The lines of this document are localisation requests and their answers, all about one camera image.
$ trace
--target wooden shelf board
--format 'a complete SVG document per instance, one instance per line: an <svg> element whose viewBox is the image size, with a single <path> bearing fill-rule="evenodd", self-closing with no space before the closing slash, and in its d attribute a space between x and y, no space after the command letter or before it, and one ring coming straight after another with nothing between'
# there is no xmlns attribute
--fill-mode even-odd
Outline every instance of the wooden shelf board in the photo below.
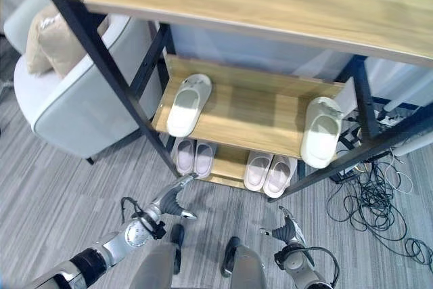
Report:
<svg viewBox="0 0 433 289"><path fill-rule="evenodd" d="M230 179L228 177L222 177L219 175L210 175L207 179L203 179L203 181L247 190L247 188L244 185L244 181L239 180L239 179Z"/></svg>
<svg viewBox="0 0 433 289"><path fill-rule="evenodd" d="M304 115L310 100L320 95L333 97L342 88L339 83L230 68L176 56L168 56L166 62L171 77L152 122L156 130L167 132L168 114L183 79L202 72L210 77L213 88L190 137L295 158L300 158Z"/></svg>
<svg viewBox="0 0 433 289"><path fill-rule="evenodd" d="M249 151L241 148L218 146L212 174L243 182Z"/></svg>
<svg viewBox="0 0 433 289"><path fill-rule="evenodd" d="M433 67L432 0L85 0L91 11Z"/></svg>

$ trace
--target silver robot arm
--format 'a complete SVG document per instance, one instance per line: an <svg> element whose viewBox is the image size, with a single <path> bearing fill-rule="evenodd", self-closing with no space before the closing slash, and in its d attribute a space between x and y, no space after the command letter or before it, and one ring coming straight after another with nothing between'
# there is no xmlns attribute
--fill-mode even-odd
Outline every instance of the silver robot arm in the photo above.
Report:
<svg viewBox="0 0 433 289"><path fill-rule="evenodd" d="M286 224L274 230L260 229L262 234L272 236L286 243L286 247L274 255L278 267L286 271L293 278L297 289L335 288L340 267L333 254L322 247L306 247L302 231L293 215L282 206L279 209L284 213ZM313 258L309 254L310 250L324 251L333 258L336 268L334 279L330 284L325 281L325 278L319 272L315 271Z"/></svg>
<svg viewBox="0 0 433 289"><path fill-rule="evenodd" d="M150 237L159 239L164 236L164 223L160 221L164 213L197 219L177 203L177 194L194 177L194 174L186 175L166 186L152 203L136 212L117 231L107 234L69 261L60 263L24 289L86 289L129 253L143 246Z"/></svg>

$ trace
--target white slipper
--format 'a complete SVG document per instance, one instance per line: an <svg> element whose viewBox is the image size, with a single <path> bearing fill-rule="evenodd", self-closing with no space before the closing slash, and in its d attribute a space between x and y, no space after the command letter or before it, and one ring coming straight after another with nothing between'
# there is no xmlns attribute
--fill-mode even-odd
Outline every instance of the white slipper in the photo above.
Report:
<svg viewBox="0 0 433 289"><path fill-rule="evenodd" d="M272 154L250 152L244 174L245 187L251 191L260 191L271 166Z"/></svg>
<svg viewBox="0 0 433 289"><path fill-rule="evenodd" d="M177 171L181 175L192 173L194 154L196 153L196 141L189 138L177 138L173 148Z"/></svg>
<svg viewBox="0 0 433 289"><path fill-rule="evenodd" d="M216 150L216 143L197 140L194 172L198 174L199 179L210 175Z"/></svg>
<svg viewBox="0 0 433 289"><path fill-rule="evenodd" d="M263 192L271 198L279 198L295 173L298 161L295 158L275 155L272 159L271 168L263 184Z"/></svg>
<svg viewBox="0 0 433 289"><path fill-rule="evenodd" d="M205 74L192 74L177 91L167 119L167 130L173 137L186 137L196 126L204 104L212 91L212 81Z"/></svg>
<svg viewBox="0 0 433 289"><path fill-rule="evenodd" d="M343 113L328 97L318 97L306 109L305 130L300 148L302 159L316 169L330 164L336 152Z"/></svg>

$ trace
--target tangled cable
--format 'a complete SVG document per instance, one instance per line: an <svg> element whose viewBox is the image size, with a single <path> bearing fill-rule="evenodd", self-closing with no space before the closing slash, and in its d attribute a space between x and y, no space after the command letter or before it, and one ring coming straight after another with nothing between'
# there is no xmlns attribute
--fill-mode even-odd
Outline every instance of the tangled cable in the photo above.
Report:
<svg viewBox="0 0 433 289"><path fill-rule="evenodd" d="M380 168L382 165L386 165L385 173ZM390 169L393 169L397 175L395 185L391 184L386 176ZM326 204L328 216L339 223L349 221L357 231L368 231L391 252L402 257L410 257L419 264L428 265L433 273L433 250L422 240L407 237L406 220L392 203L394 190L398 190L401 186L402 173L398 172L393 164L387 162L372 162L370 172L366 167L364 171L361 174L351 172L352 177L347 177L329 196ZM342 189L347 192L342 201L346 216L337 218L329 211L329 204ZM387 236L386 232L395 223L402 226L401 233L394 237ZM390 243L403 240L405 252L397 252L390 247Z"/></svg>

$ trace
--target cushion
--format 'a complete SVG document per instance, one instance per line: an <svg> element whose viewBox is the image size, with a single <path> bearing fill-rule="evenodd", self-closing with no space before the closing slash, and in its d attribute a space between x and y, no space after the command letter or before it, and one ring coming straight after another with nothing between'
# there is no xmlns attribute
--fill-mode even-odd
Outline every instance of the cushion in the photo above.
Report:
<svg viewBox="0 0 433 289"><path fill-rule="evenodd" d="M43 74L51 69L51 64L43 53L42 47L38 42L38 37L40 21L46 17L52 17L56 13L58 13L58 10L53 5L47 6L33 18L30 24L25 54L27 71L30 74Z"/></svg>
<svg viewBox="0 0 433 289"><path fill-rule="evenodd" d="M103 35L107 29L108 18L105 18L97 31ZM86 51L54 5L45 7L35 16L27 38L29 73L43 74L53 68L64 78L85 55Z"/></svg>
<svg viewBox="0 0 433 289"><path fill-rule="evenodd" d="M102 35L107 29L108 19L106 18L97 31L99 35ZM86 55L83 46L59 12L41 21L38 41L49 63L62 78Z"/></svg>

